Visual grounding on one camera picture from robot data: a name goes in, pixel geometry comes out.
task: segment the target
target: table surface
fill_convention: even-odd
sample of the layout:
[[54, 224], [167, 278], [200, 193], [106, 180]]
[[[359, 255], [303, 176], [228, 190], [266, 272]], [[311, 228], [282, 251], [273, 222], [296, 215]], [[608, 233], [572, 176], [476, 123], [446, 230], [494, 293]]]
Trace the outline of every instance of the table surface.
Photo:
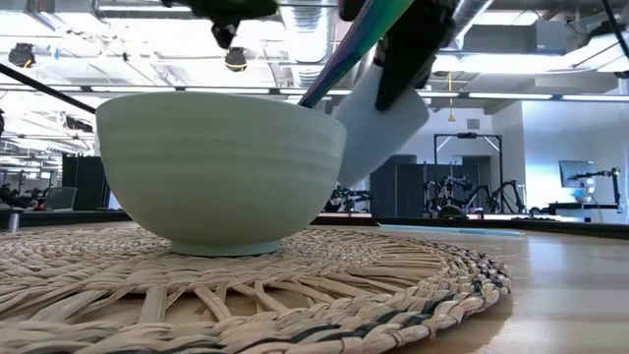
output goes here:
[[627, 241], [535, 232], [520, 236], [378, 232], [473, 248], [510, 263], [514, 277], [511, 296], [440, 331], [435, 340], [410, 344], [395, 353], [629, 353]]

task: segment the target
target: ceiling duct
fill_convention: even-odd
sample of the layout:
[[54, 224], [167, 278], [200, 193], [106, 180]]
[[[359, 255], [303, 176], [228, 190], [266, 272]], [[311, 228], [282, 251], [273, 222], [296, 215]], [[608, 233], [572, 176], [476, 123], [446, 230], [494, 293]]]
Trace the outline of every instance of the ceiling duct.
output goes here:
[[461, 0], [454, 11], [454, 39], [448, 46], [452, 50], [460, 50], [463, 48], [463, 38], [465, 34], [474, 25], [477, 17], [491, 6], [493, 0]]
[[282, 6], [280, 14], [288, 34], [288, 56], [298, 64], [291, 67], [293, 82], [299, 88], [307, 88], [323, 70], [319, 63], [329, 53], [332, 10], [317, 6]]

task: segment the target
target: ceiling light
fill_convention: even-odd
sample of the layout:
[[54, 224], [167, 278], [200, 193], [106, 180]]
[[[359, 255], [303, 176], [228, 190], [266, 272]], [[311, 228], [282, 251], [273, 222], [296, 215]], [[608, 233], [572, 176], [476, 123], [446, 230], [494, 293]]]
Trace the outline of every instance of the ceiling light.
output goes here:
[[540, 19], [546, 11], [487, 10], [474, 18], [474, 26], [530, 26]]
[[0, 162], [3, 164], [21, 165], [22, 162], [18, 158], [14, 157], [0, 157]]
[[537, 93], [497, 93], [497, 92], [470, 92], [470, 98], [489, 98], [489, 99], [551, 99], [552, 94]]
[[0, 85], [1, 90], [35, 90], [26, 85]]
[[76, 136], [47, 136], [47, 135], [23, 135], [23, 134], [8, 134], [3, 135], [5, 139], [23, 139], [23, 140], [41, 140], [41, 141], [71, 141], [71, 140], [83, 140], [93, 141], [96, 139], [94, 134], [91, 135], [76, 135]]
[[269, 94], [268, 88], [186, 88], [186, 91], [237, 94]]
[[459, 71], [480, 74], [543, 74], [562, 66], [557, 55], [472, 54], [461, 61]]
[[164, 87], [91, 87], [94, 92], [167, 92], [175, 88]]
[[32, 158], [45, 158], [45, 159], [61, 159], [62, 156], [60, 155], [4, 155], [4, 156], [0, 156], [0, 161], [4, 160], [4, 158], [26, 158], [26, 159], [32, 159]]
[[454, 98], [459, 96], [459, 92], [433, 92], [419, 89], [417, 94], [422, 98]]
[[245, 48], [231, 47], [225, 55], [225, 66], [231, 72], [242, 73], [247, 70], [247, 58], [245, 58]]
[[56, 89], [56, 90], [60, 90], [60, 91], [82, 91], [83, 89], [81, 87], [71, 87], [71, 86], [51, 86], [51, 88]]
[[34, 45], [30, 43], [17, 43], [15, 48], [9, 52], [9, 62], [20, 68], [30, 68], [35, 63], [33, 48]]
[[100, 11], [148, 11], [148, 12], [190, 12], [190, 8], [186, 6], [99, 6]]
[[39, 172], [39, 168], [33, 168], [33, 167], [2, 167], [3, 171], [7, 171], [7, 172], [29, 172], [29, 173], [38, 173]]
[[305, 94], [308, 90], [305, 88], [281, 88], [280, 94]]
[[350, 94], [350, 93], [352, 93], [350, 89], [331, 89], [327, 94], [342, 95], [342, 94]]
[[604, 101], [604, 102], [629, 102], [629, 95], [617, 95], [617, 94], [565, 94], [561, 97], [562, 100], [576, 100], [576, 101]]
[[439, 54], [432, 63], [433, 72], [456, 72], [461, 69], [461, 60], [454, 55]]

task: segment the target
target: bowl base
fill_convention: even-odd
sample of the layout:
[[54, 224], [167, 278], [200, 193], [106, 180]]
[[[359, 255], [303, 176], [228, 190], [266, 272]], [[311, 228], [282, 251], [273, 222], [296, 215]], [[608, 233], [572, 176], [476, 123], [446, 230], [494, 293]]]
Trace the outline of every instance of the bowl base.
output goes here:
[[256, 256], [279, 250], [279, 241], [227, 246], [204, 246], [173, 241], [170, 249], [178, 254], [202, 257]]

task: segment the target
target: round woven placemat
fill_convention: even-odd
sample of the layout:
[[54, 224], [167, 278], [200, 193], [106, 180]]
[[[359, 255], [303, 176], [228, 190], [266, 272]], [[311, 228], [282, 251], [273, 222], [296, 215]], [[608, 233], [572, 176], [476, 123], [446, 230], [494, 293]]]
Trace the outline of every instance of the round woven placemat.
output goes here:
[[140, 228], [0, 235], [0, 353], [381, 353], [509, 293], [505, 264], [307, 229], [272, 255], [173, 254]]

